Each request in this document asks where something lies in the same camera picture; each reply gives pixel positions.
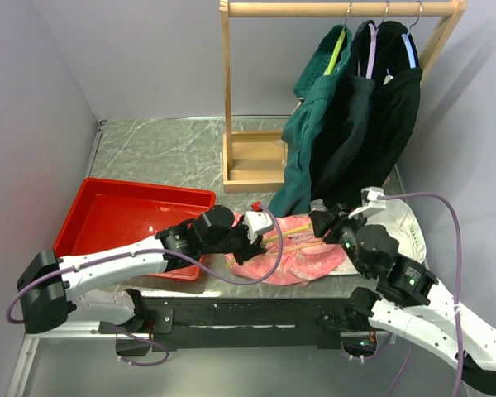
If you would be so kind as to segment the lime green hanger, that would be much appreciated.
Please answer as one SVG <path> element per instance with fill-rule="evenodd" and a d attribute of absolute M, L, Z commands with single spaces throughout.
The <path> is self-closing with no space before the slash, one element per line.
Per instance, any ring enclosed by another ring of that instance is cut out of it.
<path fill-rule="evenodd" d="M 329 60 L 329 63 L 324 71 L 325 75 L 329 75 L 333 73 L 333 70 L 336 66 L 336 62 L 338 60 L 339 54 L 341 52 L 341 47 L 343 46 L 344 40 L 346 39 L 346 29 L 342 28 L 341 33 L 338 36 L 336 40 L 336 44 L 333 48 L 333 51 L 331 53 L 331 58 Z"/>

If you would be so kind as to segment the white cloth basket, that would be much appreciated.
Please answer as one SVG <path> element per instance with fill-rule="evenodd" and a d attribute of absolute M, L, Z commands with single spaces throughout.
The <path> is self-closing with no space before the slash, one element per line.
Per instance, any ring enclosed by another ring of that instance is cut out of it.
<path fill-rule="evenodd" d="M 386 209 L 369 218 L 358 217 L 360 229 L 364 226 L 380 225 L 386 232 L 398 241 L 398 253 L 411 258 L 421 264 L 427 255 L 427 247 L 422 230 L 410 207 L 400 199 L 384 200 Z M 356 233 L 356 244 L 339 244 L 349 257 L 351 262 L 355 258 L 355 247 L 358 243 Z"/>

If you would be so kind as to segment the wooden clothes rack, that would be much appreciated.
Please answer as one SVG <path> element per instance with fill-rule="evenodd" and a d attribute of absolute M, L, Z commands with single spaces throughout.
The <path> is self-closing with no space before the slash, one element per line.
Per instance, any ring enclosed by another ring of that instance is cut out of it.
<path fill-rule="evenodd" d="M 279 130 L 232 129 L 229 22 L 236 17 L 437 17 L 419 55 L 428 75 L 467 7 L 466 1 L 405 2 L 219 2 L 224 80 L 225 131 L 222 176 L 226 193 L 274 192 L 283 183 L 286 145 Z"/>

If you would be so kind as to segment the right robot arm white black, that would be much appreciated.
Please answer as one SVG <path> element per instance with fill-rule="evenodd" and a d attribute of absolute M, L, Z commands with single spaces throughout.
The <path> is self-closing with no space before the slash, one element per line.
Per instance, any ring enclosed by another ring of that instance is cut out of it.
<path fill-rule="evenodd" d="M 309 213 L 315 237 L 336 244 L 374 289 L 356 288 L 345 313 L 361 330 L 382 328 L 429 351 L 472 388 L 496 396 L 496 328 L 454 301 L 423 264 L 422 231 L 402 200 L 356 210 L 336 206 Z"/>

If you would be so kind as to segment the teal green shorts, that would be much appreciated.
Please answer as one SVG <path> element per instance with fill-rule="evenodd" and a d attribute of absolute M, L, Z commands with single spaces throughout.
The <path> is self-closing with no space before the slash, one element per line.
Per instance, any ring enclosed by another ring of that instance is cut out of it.
<path fill-rule="evenodd" d="M 332 74 L 324 71 L 341 29 L 346 29 L 336 66 Z M 284 183 L 270 200 L 269 210 L 278 218 L 305 213 L 311 201 L 310 160 L 315 139 L 322 131 L 324 115 L 336 86 L 351 57 L 352 33 L 343 25 L 334 26 L 321 40 L 311 56 L 293 93 L 300 104 L 286 122 L 281 140 L 287 145 Z"/>

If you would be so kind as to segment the light blue hanger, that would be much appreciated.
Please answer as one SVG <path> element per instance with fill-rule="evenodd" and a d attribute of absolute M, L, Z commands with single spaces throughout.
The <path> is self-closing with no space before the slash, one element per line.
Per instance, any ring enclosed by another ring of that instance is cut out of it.
<path fill-rule="evenodd" d="M 414 51 L 413 51 L 412 43 L 411 43 L 410 38 L 409 38 L 409 34 L 403 33 L 401 35 L 401 37 L 402 37 L 402 40 L 404 43 L 405 50 L 407 52 L 409 68 L 415 69 L 417 67 L 417 61 L 416 61 L 416 56 L 415 56 Z"/>

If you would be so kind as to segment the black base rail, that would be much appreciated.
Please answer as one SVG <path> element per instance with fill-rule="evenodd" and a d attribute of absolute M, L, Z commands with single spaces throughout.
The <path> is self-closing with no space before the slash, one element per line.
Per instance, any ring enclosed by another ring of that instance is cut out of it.
<path fill-rule="evenodd" d="M 346 298 L 144 298 L 136 319 L 122 324 L 170 351 L 194 348 L 338 349 L 341 335 L 366 335 L 364 317 Z"/>

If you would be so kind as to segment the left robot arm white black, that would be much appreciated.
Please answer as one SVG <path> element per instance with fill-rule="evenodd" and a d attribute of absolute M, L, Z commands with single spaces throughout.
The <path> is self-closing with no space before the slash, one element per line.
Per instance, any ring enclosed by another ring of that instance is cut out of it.
<path fill-rule="evenodd" d="M 263 209 L 239 218 L 217 205 L 141 241 L 81 256 L 41 251 L 17 281 L 26 333 L 49 332 L 67 321 L 100 321 L 139 332 L 148 312 L 137 292 L 109 297 L 104 287 L 133 277 L 199 265 L 208 254 L 232 254 L 243 263 L 265 252 L 263 236 L 276 225 Z"/>

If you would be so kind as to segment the pink patterned shorts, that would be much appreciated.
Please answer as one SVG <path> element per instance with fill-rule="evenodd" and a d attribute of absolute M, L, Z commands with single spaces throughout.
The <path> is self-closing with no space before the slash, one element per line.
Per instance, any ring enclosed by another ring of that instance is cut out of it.
<path fill-rule="evenodd" d="M 306 214 L 279 219 L 281 231 L 311 223 Z M 267 232 L 266 237 L 277 235 L 275 230 Z M 270 272 L 279 252 L 279 240 L 265 245 L 267 252 L 247 261 L 244 265 L 234 263 L 229 267 L 231 273 L 247 279 L 259 279 Z M 227 254 L 226 260 L 234 259 Z M 270 285 L 307 285 L 328 275 L 355 273 L 351 261 L 339 245 L 327 245 L 316 238 L 313 230 L 303 231 L 284 237 L 284 249 L 275 272 L 265 280 Z"/>

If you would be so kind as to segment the yellow clothes hanger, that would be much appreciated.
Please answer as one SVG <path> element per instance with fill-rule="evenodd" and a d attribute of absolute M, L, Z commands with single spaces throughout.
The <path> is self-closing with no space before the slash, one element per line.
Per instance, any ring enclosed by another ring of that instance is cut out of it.
<path fill-rule="evenodd" d="M 284 232 L 281 232 L 281 235 L 282 237 L 288 237 L 288 236 L 291 236 L 291 235 L 294 235 L 294 234 L 297 234 L 297 233 L 300 233 L 300 232 L 303 232 L 303 231 L 307 231 L 307 230 L 312 230 L 312 224 L 309 223 L 309 224 L 306 224 L 306 225 L 303 225 L 303 226 L 300 226 L 300 227 L 294 227 L 294 228 L 290 228 L 288 230 L 285 230 Z M 279 236 L 278 235 L 275 235 L 275 236 L 272 236 L 272 237 L 266 237 L 262 240 L 262 244 L 265 246 L 271 242 L 275 242 L 275 241 L 278 241 L 279 240 Z M 231 267 L 233 264 L 235 263 L 235 260 L 234 259 L 230 259 L 227 261 L 226 263 L 226 267 Z"/>

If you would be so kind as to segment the black shorts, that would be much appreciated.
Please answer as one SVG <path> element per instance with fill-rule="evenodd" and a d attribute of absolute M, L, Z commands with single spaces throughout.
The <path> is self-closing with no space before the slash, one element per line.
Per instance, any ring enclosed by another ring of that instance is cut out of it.
<path fill-rule="evenodd" d="M 423 72 L 410 34 L 417 67 L 409 68 L 403 33 L 409 34 L 408 28 L 400 22 L 379 25 L 365 139 L 337 187 L 323 198 L 328 208 L 339 203 L 357 207 L 363 188 L 382 186 L 413 134 Z"/>

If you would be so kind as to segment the lilac hanger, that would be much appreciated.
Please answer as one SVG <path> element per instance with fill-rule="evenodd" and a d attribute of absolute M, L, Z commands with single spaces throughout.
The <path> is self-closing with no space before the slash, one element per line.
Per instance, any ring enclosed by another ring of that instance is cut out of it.
<path fill-rule="evenodd" d="M 366 71 L 365 71 L 365 77 L 367 79 L 372 79 L 373 70 L 374 70 L 375 53 L 376 53 L 377 29 L 376 29 L 376 25 L 373 22 L 368 23 L 368 28 L 370 29 L 370 49 L 369 49 L 369 55 L 368 55 L 368 59 L 367 59 L 367 67 L 366 67 Z"/>

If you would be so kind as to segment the dark grey shorts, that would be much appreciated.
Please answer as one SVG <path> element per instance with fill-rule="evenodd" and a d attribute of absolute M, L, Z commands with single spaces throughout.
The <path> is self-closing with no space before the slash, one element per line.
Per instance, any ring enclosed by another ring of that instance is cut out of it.
<path fill-rule="evenodd" d="M 310 160 L 311 199 L 323 199 L 358 154 L 365 139 L 375 82 L 365 77 L 370 49 L 368 20 L 356 31 L 351 57 L 324 115 Z"/>

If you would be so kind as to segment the red plastic tray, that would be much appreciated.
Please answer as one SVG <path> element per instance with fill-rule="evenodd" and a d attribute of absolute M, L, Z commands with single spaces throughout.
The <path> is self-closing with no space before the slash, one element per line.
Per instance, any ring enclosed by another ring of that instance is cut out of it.
<path fill-rule="evenodd" d="M 78 256 L 129 245 L 197 218 L 215 202 L 206 189 L 87 178 L 53 249 L 57 256 Z"/>

